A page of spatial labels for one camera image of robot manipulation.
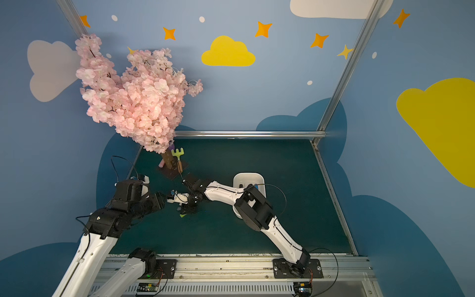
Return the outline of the white storage box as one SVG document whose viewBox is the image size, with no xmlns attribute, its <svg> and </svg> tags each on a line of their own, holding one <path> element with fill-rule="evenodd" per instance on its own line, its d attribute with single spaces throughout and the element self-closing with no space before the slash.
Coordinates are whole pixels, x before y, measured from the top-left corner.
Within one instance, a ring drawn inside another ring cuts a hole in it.
<svg viewBox="0 0 475 297">
<path fill-rule="evenodd" d="M 244 191 L 244 188 L 247 188 L 250 184 L 254 185 L 258 183 L 259 185 L 255 188 L 258 189 L 258 191 L 263 195 L 263 197 L 266 197 L 266 190 L 265 186 L 263 185 L 265 182 L 263 176 L 259 173 L 238 173 L 234 176 L 233 178 L 233 187 L 234 188 L 239 188 L 240 184 L 243 184 L 243 188 L 239 188 L 236 199 L 238 200 L 242 196 L 242 192 Z"/>
</svg>

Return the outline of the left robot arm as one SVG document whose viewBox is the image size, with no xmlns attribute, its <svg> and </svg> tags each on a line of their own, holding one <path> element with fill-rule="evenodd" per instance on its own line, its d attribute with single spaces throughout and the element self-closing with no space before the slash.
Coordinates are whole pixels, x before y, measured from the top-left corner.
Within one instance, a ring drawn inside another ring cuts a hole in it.
<svg viewBox="0 0 475 297">
<path fill-rule="evenodd" d="M 106 207 L 87 217 L 78 250 L 53 295 L 86 297 L 121 235 L 133 221 L 162 208 L 158 193 L 150 191 L 148 176 L 140 174 L 137 179 L 116 183 L 115 195 Z"/>
</svg>

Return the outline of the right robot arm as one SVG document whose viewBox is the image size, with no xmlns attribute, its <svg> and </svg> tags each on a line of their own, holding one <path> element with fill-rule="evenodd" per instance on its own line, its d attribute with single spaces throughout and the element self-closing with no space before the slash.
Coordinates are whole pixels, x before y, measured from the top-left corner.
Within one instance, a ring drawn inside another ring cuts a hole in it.
<svg viewBox="0 0 475 297">
<path fill-rule="evenodd" d="M 191 174 L 183 179 L 183 184 L 188 189 L 187 193 L 173 190 L 167 197 L 167 202 L 180 205 L 182 215 L 195 213 L 198 203 L 205 200 L 230 205 L 235 215 L 249 228 L 265 234 L 279 249 L 291 274 L 304 276 L 310 254 L 283 228 L 272 204 L 258 190 L 258 184 L 233 188 L 210 179 L 197 179 Z"/>
</svg>

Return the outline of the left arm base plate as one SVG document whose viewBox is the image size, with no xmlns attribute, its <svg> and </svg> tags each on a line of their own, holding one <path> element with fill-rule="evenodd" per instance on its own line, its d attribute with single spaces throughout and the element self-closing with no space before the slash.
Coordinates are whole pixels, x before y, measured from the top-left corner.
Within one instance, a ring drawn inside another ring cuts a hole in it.
<svg viewBox="0 0 475 297">
<path fill-rule="evenodd" d="M 174 279 L 177 263 L 177 259 L 157 258 L 155 268 L 147 274 L 146 278 L 159 279 L 160 277 L 167 277 Z"/>
</svg>

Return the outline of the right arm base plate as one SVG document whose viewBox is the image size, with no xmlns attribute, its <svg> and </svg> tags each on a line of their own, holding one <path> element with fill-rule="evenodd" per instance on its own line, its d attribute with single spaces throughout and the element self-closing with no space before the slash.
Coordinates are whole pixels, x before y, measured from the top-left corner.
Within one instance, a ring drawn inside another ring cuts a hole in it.
<svg viewBox="0 0 475 297">
<path fill-rule="evenodd" d="M 324 278 L 322 266 L 318 259 L 311 259 L 306 268 L 299 268 L 296 264 L 286 261 L 284 258 L 272 260 L 275 278 Z"/>
</svg>

